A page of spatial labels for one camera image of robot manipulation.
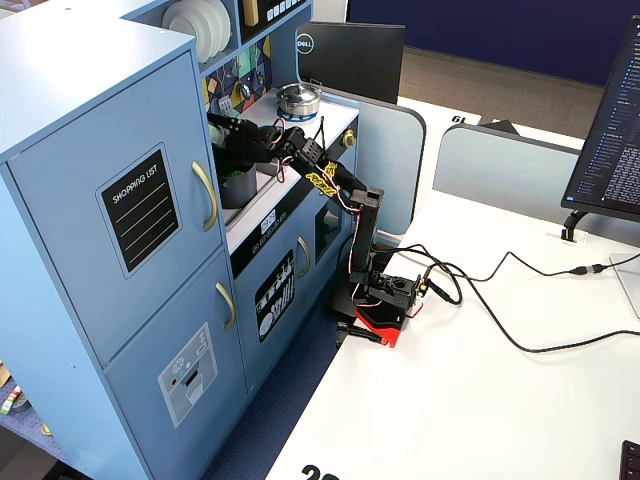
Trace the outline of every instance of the door handle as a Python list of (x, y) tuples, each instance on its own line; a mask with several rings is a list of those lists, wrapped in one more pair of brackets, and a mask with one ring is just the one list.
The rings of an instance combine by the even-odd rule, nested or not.
[(227, 305), (229, 305), (229, 310), (231, 310), (231, 320), (224, 324), (225, 330), (229, 330), (236, 323), (236, 306), (233, 304), (231, 295), (229, 295), (227, 289), (224, 288), (224, 286), (220, 282), (216, 283), (216, 290), (218, 290), (220, 295), (222, 295), (222, 297), (226, 300)]
[(307, 257), (307, 265), (304, 267), (304, 270), (297, 274), (298, 278), (302, 278), (309, 273), (309, 269), (311, 268), (311, 252), (309, 251), (309, 246), (307, 245), (307, 242), (304, 241), (304, 238), (298, 237), (298, 243), (304, 250), (304, 254)]
[(213, 185), (211, 185), (211, 180), (207, 177), (207, 174), (204, 172), (202, 167), (195, 160), (191, 164), (191, 169), (193, 173), (200, 179), (204, 188), (207, 189), (207, 193), (209, 194), (209, 200), (211, 200), (211, 216), (204, 221), (204, 231), (208, 232), (211, 228), (216, 224), (216, 220), (218, 219), (218, 200), (216, 199), (216, 192), (213, 191)]

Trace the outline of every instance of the number sticker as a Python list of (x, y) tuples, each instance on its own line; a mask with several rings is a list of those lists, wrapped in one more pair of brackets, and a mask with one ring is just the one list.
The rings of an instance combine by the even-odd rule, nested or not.
[[(321, 475), (320, 469), (315, 465), (307, 465), (302, 469), (302, 473), (304, 473), (305, 475), (311, 474), (311, 476), (307, 477), (307, 480), (320, 480), (320, 475)], [(324, 477), (322, 477), (322, 480), (340, 480), (340, 479), (335, 475), (331, 475), (330, 473), (327, 473)]]

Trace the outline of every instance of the dell logo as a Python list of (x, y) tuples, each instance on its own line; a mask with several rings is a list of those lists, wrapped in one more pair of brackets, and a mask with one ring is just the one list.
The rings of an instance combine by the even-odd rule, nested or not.
[(308, 55), (313, 52), (314, 45), (313, 37), (308, 33), (298, 35), (298, 53)]

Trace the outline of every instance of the shopping list sign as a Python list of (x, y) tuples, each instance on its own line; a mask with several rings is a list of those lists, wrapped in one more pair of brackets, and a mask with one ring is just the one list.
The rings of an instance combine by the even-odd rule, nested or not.
[(102, 200), (129, 272), (178, 229), (162, 150), (107, 187)]
[(285, 255), (256, 292), (258, 335), (264, 342), (269, 332), (293, 302), (296, 293), (293, 250)]

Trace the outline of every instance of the plate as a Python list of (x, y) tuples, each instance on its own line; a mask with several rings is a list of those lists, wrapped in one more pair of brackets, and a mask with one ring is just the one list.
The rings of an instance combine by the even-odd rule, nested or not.
[(198, 62), (206, 62), (211, 54), (213, 38), (204, 14), (189, 2), (176, 2), (162, 16), (162, 28), (196, 37)]
[(211, 33), (212, 45), (211, 45), (211, 53), (209, 56), (215, 57), (220, 49), (220, 44), (222, 43), (222, 25), (220, 24), (220, 20), (218, 19), (218, 14), (215, 9), (209, 5), (205, 0), (182, 0), (183, 2), (190, 3), (195, 8), (200, 10), (200, 13), (207, 20), (207, 25), (209, 28), (209, 32)]
[(271, 328), (271, 324), (273, 323), (273, 314), (271, 312), (267, 313), (262, 320), (262, 325), (260, 325), (260, 336), (264, 337), (267, 333), (269, 333), (269, 329)]
[(218, 14), (218, 20), (220, 21), (220, 26), (222, 27), (222, 43), (220, 45), (220, 51), (223, 51), (225, 48), (227, 48), (229, 39), (231, 38), (231, 19), (229, 18), (229, 12), (227, 12), (227, 8), (220, 0), (205, 1), (209, 5), (211, 5)]

